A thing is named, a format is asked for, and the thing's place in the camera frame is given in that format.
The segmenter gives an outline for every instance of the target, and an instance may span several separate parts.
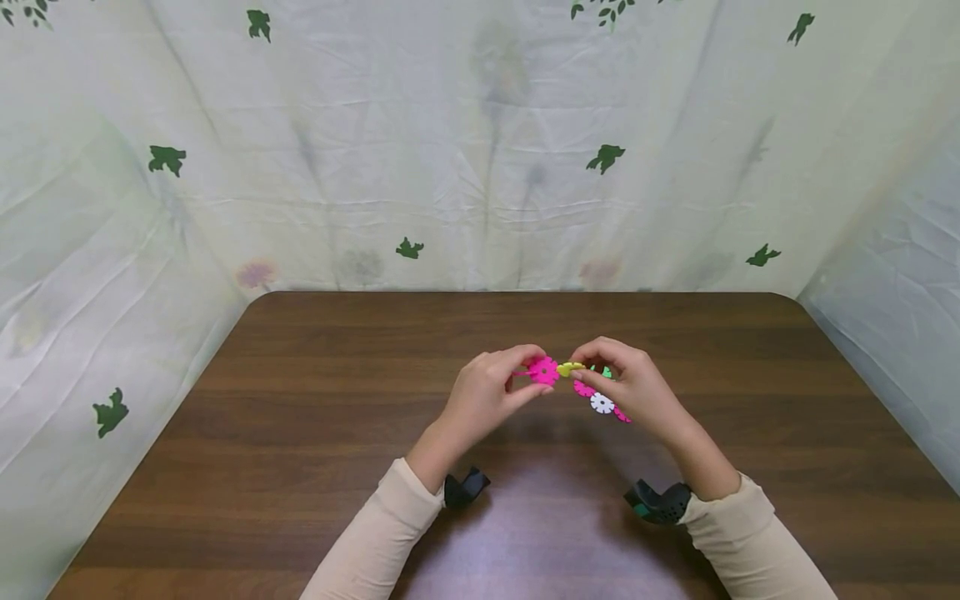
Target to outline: wooden table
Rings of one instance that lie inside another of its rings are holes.
[[[297,598],[483,350],[647,349],[841,598],[960,598],[960,502],[792,300],[765,294],[275,293],[250,306],[53,592]],[[621,494],[664,452],[567,382],[464,461],[394,598],[725,597],[678,528]]]

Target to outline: person's left hand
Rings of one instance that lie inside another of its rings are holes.
[[[545,356],[532,344],[484,352],[460,369],[444,411],[407,454],[407,464],[436,493],[444,475],[474,444],[537,396],[553,392],[541,383],[513,391],[514,371]]]

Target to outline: person's right hand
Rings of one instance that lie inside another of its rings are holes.
[[[643,350],[601,336],[577,348],[570,362],[595,367],[596,371],[577,370],[570,375],[613,400],[621,411],[661,443],[677,440],[691,424],[695,425],[696,421]],[[619,373],[616,381],[601,374],[604,367]]]

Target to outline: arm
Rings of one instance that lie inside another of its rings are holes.
[[[694,493],[681,523],[733,600],[836,598],[763,490],[733,468],[646,352],[598,338],[577,348],[570,361],[620,373],[617,381],[593,371],[573,376],[612,399],[670,451]]]
[[[536,346],[486,353],[466,365],[443,413],[397,459],[310,578],[300,600],[386,600],[410,550],[444,502],[444,478],[457,460],[521,406],[553,391],[511,391],[514,369],[543,356]]]

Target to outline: pink flower piece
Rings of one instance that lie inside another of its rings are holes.
[[[616,417],[617,417],[618,419],[622,420],[622,421],[625,422],[625,423],[632,423],[632,422],[633,422],[633,421],[630,420],[630,417],[627,417],[626,415],[623,414],[623,411],[621,411],[621,410],[620,410],[620,407],[617,406],[616,404],[614,404],[614,406],[613,406],[613,413],[616,415]]]
[[[589,385],[583,381],[577,381],[576,379],[573,381],[573,391],[583,397],[591,397],[597,393],[597,391],[591,388]]]
[[[557,361],[549,356],[544,356],[531,363],[530,366],[527,367],[526,374],[530,376],[530,379],[534,383],[543,383],[546,385],[553,385],[557,383],[557,379],[560,379],[560,374],[557,372]]]

